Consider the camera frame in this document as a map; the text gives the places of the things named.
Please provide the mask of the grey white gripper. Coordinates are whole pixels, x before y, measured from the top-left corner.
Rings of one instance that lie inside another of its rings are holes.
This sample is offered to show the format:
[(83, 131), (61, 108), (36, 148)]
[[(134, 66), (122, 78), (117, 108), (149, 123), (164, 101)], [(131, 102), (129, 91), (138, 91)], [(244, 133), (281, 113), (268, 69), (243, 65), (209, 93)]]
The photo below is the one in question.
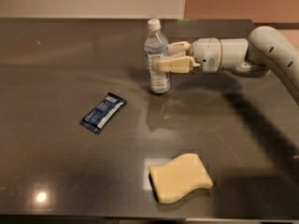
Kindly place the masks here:
[(245, 38), (200, 38), (192, 44), (187, 41), (175, 42), (168, 45), (170, 57), (154, 62), (153, 68), (177, 74), (187, 74), (200, 65), (207, 74), (215, 74), (220, 70), (235, 71), (245, 63), (248, 47)]

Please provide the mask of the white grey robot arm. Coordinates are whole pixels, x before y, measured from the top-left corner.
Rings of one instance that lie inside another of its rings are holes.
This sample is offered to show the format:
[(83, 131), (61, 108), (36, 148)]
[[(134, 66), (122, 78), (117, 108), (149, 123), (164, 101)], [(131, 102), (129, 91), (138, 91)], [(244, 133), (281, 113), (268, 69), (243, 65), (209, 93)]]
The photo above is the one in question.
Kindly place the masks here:
[(272, 72), (299, 104), (299, 50), (272, 27), (257, 27), (246, 38), (172, 43), (168, 50), (168, 57), (153, 63), (155, 70), (187, 74), (199, 67), (205, 74), (228, 71), (238, 77), (264, 77)]

